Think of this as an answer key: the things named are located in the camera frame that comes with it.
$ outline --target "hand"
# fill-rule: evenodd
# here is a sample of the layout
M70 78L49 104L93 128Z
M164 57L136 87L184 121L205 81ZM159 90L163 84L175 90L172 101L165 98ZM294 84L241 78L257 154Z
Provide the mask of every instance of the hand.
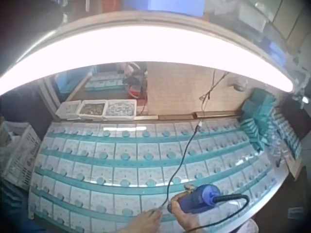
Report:
M172 213L175 215L178 223L185 229L185 231L189 231L193 228L200 226L200 224L197 221L196 215L185 214L180 208L178 200L184 198L187 195L189 195L189 192L183 192L176 195L171 200Z
M161 210L144 211L137 215L130 224L123 229L125 233L157 233L162 218Z

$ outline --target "plastic basket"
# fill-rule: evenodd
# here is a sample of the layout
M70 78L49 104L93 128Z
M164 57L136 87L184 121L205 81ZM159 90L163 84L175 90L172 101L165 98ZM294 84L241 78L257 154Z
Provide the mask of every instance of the plastic basket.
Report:
M2 123L0 130L1 135L6 137L1 138L1 141L8 141L7 136L11 137L12 133L21 137L18 144L8 155L8 159L5 160L5 164L1 163L1 167L4 168L1 176L10 183L28 191L41 140L29 123L5 121Z

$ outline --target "plastic container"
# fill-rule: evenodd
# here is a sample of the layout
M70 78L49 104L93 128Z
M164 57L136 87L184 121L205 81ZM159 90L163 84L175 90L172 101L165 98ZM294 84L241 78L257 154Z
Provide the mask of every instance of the plastic container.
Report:
M81 119L103 120L107 108L107 100L84 100L77 110Z
M14 149L7 155L8 159L1 158L1 167L4 167L1 176L10 183L28 190L41 140L29 123L5 121L1 125L1 135L9 135L11 138L12 135L20 136Z
M63 102L59 106L55 114L58 115L59 118L61 119L67 119L67 120L79 119L79 116L77 115L77 110L79 109L80 105L81 105L81 100Z
M104 117L108 120L129 120L136 116L136 100L108 100Z

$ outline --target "white tray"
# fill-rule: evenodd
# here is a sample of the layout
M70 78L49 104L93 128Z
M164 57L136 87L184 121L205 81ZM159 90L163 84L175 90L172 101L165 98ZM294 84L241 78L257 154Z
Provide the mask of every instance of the white tray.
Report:
M55 114L61 119L78 119L77 110L80 105L81 100L63 102Z
M114 111L112 108L116 107L117 104L120 104L118 111ZM128 106L129 114L122 114L122 108L125 109ZM137 110L137 101L136 100L108 100L107 107L105 110L104 118L108 120L129 120L134 119L136 116Z
M104 103L104 109L101 115L89 115L89 114L81 114L80 111L82 110L82 108L86 105L86 104L101 104ZM81 119L91 119L91 120L102 120L104 118L104 114L107 108L107 100L84 100L82 101L79 109L77 110L77 115L81 118Z

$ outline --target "red object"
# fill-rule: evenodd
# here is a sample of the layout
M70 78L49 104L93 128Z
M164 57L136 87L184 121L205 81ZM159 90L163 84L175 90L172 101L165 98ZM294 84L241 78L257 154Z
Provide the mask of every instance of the red object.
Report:
M119 11L121 8L121 0L102 0L103 13Z

